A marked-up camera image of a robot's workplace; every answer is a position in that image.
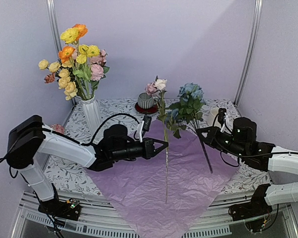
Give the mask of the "blue fabric flower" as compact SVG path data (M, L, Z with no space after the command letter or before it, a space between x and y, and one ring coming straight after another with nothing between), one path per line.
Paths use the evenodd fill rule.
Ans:
M190 130L197 134L201 128L202 106L205 104L204 91L195 83L186 83L179 88L179 100L168 107L167 128L175 138L181 138L180 131Z

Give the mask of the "purple wrapping paper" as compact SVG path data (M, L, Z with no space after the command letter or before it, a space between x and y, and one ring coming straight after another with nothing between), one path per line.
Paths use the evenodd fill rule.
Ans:
M142 238L179 238L213 203L236 172L235 160L196 135L169 134L157 156L119 161L88 175L119 215Z

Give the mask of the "mauve pink flower stem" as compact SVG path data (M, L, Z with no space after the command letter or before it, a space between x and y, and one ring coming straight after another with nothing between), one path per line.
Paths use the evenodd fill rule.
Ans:
M167 112L167 105L165 102L166 84L166 79L160 79L156 76L154 82L149 83L146 86L146 93L156 97L158 108L157 119L162 122L164 141L169 142L168 132L172 131L173 135L179 139L179 130L181 127L177 125L176 115L173 115L172 112Z

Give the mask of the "white ribbed vase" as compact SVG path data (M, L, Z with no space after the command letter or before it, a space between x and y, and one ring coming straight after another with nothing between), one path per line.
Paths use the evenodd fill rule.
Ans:
M79 103L82 106L89 131L93 135L102 123L98 102L93 97L89 100L81 100Z

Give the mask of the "pink rose stem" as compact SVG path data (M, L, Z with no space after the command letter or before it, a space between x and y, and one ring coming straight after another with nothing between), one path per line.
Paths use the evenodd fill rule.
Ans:
M107 52L102 49L98 56L93 56L90 58L92 97L95 96L95 91L98 88L100 80L105 78L105 74L109 71L110 67L106 66L106 57Z

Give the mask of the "pale yellow rose stem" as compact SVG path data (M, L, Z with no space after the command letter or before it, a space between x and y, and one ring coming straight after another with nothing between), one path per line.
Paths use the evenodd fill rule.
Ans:
M39 61L38 67L40 70L48 70L48 74L55 75L55 81L58 88L64 91L66 100L69 101L74 97L81 97L81 90L73 74L73 65L70 60L62 63L60 60L49 63L46 59Z

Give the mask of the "dusty red white flower stem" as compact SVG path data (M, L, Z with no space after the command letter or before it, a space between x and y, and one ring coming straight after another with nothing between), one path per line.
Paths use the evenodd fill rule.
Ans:
M48 84L48 83L52 83L55 81L55 73L53 72L52 74L48 74L44 77L44 80L45 80L45 83Z

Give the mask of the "orange flower stem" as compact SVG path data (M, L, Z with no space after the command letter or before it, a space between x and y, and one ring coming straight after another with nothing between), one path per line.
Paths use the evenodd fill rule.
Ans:
M82 100L89 99L88 88L84 83L83 72L81 64L76 59L80 57L79 51L79 40L85 36L88 32L87 27L84 24L75 24L73 27L65 30L61 35L60 39L65 43L65 46L58 52L59 60L64 63L68 60L73 65L73 74L76 79L79 89L81 90Z

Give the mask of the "bright yellow flower stem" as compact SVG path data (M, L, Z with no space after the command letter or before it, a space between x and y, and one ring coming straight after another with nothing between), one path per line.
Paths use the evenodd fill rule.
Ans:
M81 64L84 83L88 88L89 99L92 97L92 89L91 89L91 70L90 70L90 58L93 56L98 56L100 54L100 49L96 45L85 45L79 43L79 51L81 53L80 57L76 59L76 61Z

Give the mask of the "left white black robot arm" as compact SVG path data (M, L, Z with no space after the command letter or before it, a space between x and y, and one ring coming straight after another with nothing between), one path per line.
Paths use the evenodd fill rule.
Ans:
M136 138L128 135L127 127L114 124L104 130L97 143L81 143L46 126L39 115L33 115L15 127L8 137L4 160L16 169L36 192L38 198L53 215L60 215L64 205L57 199L56 191L34 161L37 153L57 156L77 163L92 171L111 168L116 161L144 158L151 159L168 147L168 142L145 137L151 117L138 124Z

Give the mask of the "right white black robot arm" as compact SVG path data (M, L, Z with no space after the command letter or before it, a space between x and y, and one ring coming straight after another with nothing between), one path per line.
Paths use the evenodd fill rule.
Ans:
M231 133L219 127L197 129L200 141L220 152L231 154L247 166L263 172L285 172L298 175L298 151L285 149L273 143L256 140L257 124L240 117L233 121ZM247 212L258 216L266 206L298 202L298 182L288 184L263 184L255 190Z

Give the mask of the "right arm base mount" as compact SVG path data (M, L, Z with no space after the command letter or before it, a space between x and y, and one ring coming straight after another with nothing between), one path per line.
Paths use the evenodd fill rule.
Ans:
M272 206L267 205L264 200L251 200L249 202L231 205L228 209L228 214L232 217L233 221L239 221L265 215L272 211Z

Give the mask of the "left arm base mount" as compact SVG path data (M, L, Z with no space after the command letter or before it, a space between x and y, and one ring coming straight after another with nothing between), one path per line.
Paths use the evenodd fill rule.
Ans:
M79 201L73 198L66 201L52 199L44 202L40 201L38 211L50 216L78 221L81 212L81 206Z

